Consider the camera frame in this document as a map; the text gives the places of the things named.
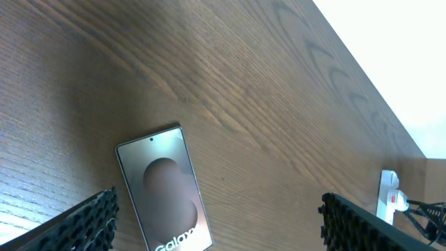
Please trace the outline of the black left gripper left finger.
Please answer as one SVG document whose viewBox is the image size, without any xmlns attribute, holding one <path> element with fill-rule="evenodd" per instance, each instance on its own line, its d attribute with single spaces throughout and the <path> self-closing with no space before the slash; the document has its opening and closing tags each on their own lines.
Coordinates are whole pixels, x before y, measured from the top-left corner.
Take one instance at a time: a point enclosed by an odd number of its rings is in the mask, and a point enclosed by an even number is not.
<svg viewBox="0 0 446 251">
<path fill-rule="evenodd" d="M 119 211 L 116 188 L 100 191 L 31 231 L 1 245 L 1 251 L 109 251 Z"/>
</svg>

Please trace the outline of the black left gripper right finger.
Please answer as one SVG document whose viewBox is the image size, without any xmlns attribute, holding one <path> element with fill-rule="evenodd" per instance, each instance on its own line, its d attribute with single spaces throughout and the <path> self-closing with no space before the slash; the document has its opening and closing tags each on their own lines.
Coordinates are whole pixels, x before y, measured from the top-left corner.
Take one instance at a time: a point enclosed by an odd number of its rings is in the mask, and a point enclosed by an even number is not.
<svg viewBox="0 0 446 251">
<path fill-rule="evenodd" d="M 421 242 L 335 193 L 322 196 L 318 212 L 323 216 L 321 238 L 328 250 L 405 251 L 433 250 Z M 413 217 L 425 227 L 427 220 Z"/>
</svg>

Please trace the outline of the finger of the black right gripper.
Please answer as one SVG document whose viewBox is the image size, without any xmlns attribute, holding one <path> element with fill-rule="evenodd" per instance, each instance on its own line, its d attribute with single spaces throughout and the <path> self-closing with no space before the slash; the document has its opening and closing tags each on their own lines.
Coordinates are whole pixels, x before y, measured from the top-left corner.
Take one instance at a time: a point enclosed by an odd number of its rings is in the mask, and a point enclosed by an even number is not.
<svg viewBox="0 0 446 251">
<path fill-rule="evenodd" d="M 445 244 L 445 202 L 427 204 L 420 201 L 408 200 L 408 209 L 403 214 L 429 244 Z M 413 215 L 422 216 L 427 220 L 423 227 Z"/>
</svg>

